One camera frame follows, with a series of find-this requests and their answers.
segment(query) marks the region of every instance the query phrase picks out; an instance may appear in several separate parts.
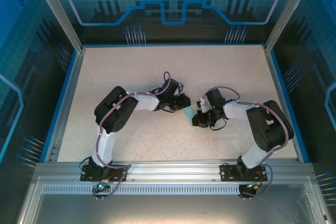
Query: white robotic arm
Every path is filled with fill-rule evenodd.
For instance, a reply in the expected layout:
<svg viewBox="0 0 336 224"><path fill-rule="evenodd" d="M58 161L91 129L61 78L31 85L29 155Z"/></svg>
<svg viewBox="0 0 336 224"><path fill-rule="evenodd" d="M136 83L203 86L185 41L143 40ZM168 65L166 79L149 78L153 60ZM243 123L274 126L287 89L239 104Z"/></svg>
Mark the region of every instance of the white robotic arm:
<svg viewBox="0 0 336 224"><path fill-rule="evenodd" d="M237 160L237 170L241 178L246 177L249 170L259 166L276 149L285 143L286 133L281 123L288 132L288 139L294 137L294 131L275 101L268 101L266 106L275 112L281 122L265 108L237 100L226 101L218 89L206 93L210 109L206 110L205 102L198 102L200 110L193 117L193 125L199 127L214 127L220 119L239 119L250 123L254 137L254 144Z"/></svg>
<svg viewBox="0 0 336 224"><path fill-rule="evenodd" d="M105 117L121 99L124 98L125 100L103 121L102 132L100 132L100 127L98 126L98 134L101 134L98 151L93 153L89 159L89 164L100 174L102 171L101 167L105 167L104 164L110 164L112 162L112 150L115 139L118 132L127 123L133 111L166 111L165 108L169 108L169 112L175 112L176 110L190 106L190 99L181 93L182 90L183 85L173 79L170 79L170 81L166 80L161 88L147 93L135 94L128 98L126 98L126 96L132 92L126 91L122 87L115 87L96 107L96 123L99 125L103 117Z"/></svg>
<svg viewBox="0 0 336 224"><path fill-rule="evenodd" d="M176 91L174 92L174 95L178 95L179 89L176 88ZM157 97L149 96L149 95L135 95L133 96L137 101L137 105L134 109L136 110L149 110L154 111L160 101ZM109 164L112 161L112 150L114 146L114 142L116 137L118 136L119 132L111 132L108 134L105 129L103 129L103 134L101 136L99 146L98 146L98 153L100 158L103 160L104 163ZM101 167L104 167L104 165L98 160L97 153L94 152L92 155L93 161L98 164Z"/></svg>

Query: ventilation slot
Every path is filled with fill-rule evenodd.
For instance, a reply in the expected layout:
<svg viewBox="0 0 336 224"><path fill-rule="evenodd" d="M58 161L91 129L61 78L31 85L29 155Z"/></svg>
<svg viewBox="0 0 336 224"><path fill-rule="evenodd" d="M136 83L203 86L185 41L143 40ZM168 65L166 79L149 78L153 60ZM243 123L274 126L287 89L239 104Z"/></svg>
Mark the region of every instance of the ventilation slot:
<svg viewBox="0 0 336 224"><path fill-rule="evenodd" d="M94 185L45 185L44 194L92 194ZM108 194L111 188L101 194ZM118 195L237 195L238 185L120 185Z"/></svg>

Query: speckled tabletop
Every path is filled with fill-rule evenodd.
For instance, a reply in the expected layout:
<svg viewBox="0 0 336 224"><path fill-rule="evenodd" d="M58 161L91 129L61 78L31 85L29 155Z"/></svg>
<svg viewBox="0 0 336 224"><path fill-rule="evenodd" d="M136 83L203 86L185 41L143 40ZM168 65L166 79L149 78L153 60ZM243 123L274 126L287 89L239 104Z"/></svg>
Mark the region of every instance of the speckled tabletop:
<svg viewBox="0 0 336 224"><path fill-rule="evenodd" d="M59 162L90 156L97 139L94 109L115 87L149 91L163 84L163 72L184 84L194 112L209 89L225 85L241 101L276 100L262 46L169 46L89 48L82 63L59 153ZM234 98L222 90L225 98ZM223 130L196 131L183 111L135 111L120 131L114 161L171 161L234 158L254 142L248 122L228 120ZM272 157L297 157L292 141Z"/></svg>

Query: enclosure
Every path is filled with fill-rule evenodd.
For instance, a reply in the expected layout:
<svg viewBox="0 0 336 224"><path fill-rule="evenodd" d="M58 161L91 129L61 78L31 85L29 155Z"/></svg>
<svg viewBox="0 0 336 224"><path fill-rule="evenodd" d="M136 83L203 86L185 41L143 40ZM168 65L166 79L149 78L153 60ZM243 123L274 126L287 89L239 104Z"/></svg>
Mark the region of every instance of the enclosure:
<svg viewBox="0 0 336 224"><path fill-rule="evenodd" d="M334 223L336 0L0 7L1 223ZM165 71L191 106L132 113L112 151L113 165L131 168L96 202L97 182L80 170L98 152L95 108L116 86L163 87ZM251 201L239 193L250 181L221 173L254 144L250 122L192 126L196 102L217 86L238 101L276 101L295 133Z"/></svg>

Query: blue trim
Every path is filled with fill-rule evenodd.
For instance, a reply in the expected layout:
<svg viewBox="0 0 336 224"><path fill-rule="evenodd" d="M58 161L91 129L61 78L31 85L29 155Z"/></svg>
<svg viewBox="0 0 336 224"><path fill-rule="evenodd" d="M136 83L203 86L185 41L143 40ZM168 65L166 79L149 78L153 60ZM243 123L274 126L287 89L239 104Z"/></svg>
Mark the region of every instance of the blue trim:
<svg viewBox="0 0 336 224"><path fill-rule="evenodd" d="M10 127L10 130L9 130L9 133L8 133L8 135L6 137L4 145L2 146L1 151L0 151L0 164L1 164L2 159L4 158L4 155L5 155L6 151L7 151L9 142L12 139L12 136L13 136L16 124L19 121L19 118L21 116L22 110L24 108L24 103L23 103L23 97L22 97L21 89L16 84L14 84L13 82L10 82L2 74L0 74L0 80L2 80L5 84L7 84L11 89L13 89L17 93L17 96L18 96L18 99L19 99L19 103L20 103L20 107L19 107L19 109L16 112L16 116L14 118L14 121L13 121L11 127Z"/></svg>
<svg viewBox="0 0 336 224"><path fill-rule="evenodd" d="M278 65L278 61L276 59L276 56L275 56L275 53L274 53L273 49L271 50L271 57L272 57L272 61L274 63L275 70L277 72L276 74L279 78L282 93L284 94L283 96L285 97L286 105L287 105L287 108L288 108L288 111L289 111L289 116L292 120L293 128L294 128L294 131L295 131L295 134L296 134L296 138L298 140L298 144L299 144L299 148L300 148L300 152L301 152L303 161L305 163L309 163L310 161L309 161L309 157L308 157L308 154L307 154L307 150L306 150L306 147L304 146L304 142L303 142L303 139L302 139L302 136L301 136L301 132L299 130L299 125L298 125L298 122L297 122L296 117L294 115L294 110L293 110L292 104L289 100L289 95L288 95L288 92L286 90L285 82L283 81L281 71L280 71L280 68L279 68L279 65Z"/></svg>
<svg viewBox="0 0 336 224"><path fill-rule="evenodd" d="M225 43L178 43L178 44L84 44L86 48L96 47L162 47L162 46L253 46L264 45L263 43L251 43L251 44L225 44Z"/></svg>
<svg viewBox="0 0 336 224"><path fill-rule="evenodd" d="M47 156L47 152L48 152L49 145L50 145L50 142L51 142L51 137L52 137L54 129L55 129L55 125L56 125L57 117L58 117L58 114L59 114L59 110L60 110L61 105L63 103L65 91L67 90L67 86L68 86L68 83L69 83L72 68L74 67L76 57L77 57L77 52L74 51L74 53L71 57L71 62L70 62L69 68L68 68L67 75L65 76L65 80L64 80L64 83L63 83L63 86L62 86L61 93L60 93L59 98L58 98L58 102L57 102L57 105L56 105L56 108L55 108L54 116L52 117L52 121L51 121L51 124L50 124L48 135L47 135L47 138L46 138L46 141L44 143L44 147L43 147L43 150L42 150L42 153L41 153L41 156L40 156L40 162L41 163L44 163L44 160Z"/></svg>
<svg viewBox="0 0 336 224"><path fill-rule="evenodd" d="M139 6L131 6L120 18L117 22L115 23L84 23L80 16L79 13L77 12L75 5L72 0L68 0L69 4L77 18L77 21L79 24L82 26L119 26L124 19L133 11L137 9L145 9L145 4L159 4L160 5L160 10L161 10L161 22L165 25L182 25L185 23L186 20L186 6L189 3L199 3L202 4L202 9L213 9L218 13L218 15L229 25L265 25L269 22L273 11L275 10L275 7L277 6L277 3L279 0L274 0L272 7L267 15L267 18L264 22L232 22L228 19L228 17L225 16L225 14L217 7L213 5L207 5L206 0L186 0L183 2L182 6L182 20L180 22L167 22L165 20L165 12L164 12L164 3L161 0L142 0L140 1Z"/></svg>
<svg viewBox="0 0 336 224"><path fill-rule="evenodd" d="M330 121L332 123L332 126L334 127L334 129L336 131L336 120L335 120L334 115L332 114L332 111L331 111L330 107L329 107L330 95L331 95L331 92L334 89L336 89L336 82L331 84L327 89L327 94L325 95L324 107L326 108L328 116L329 116Z"/></svg>

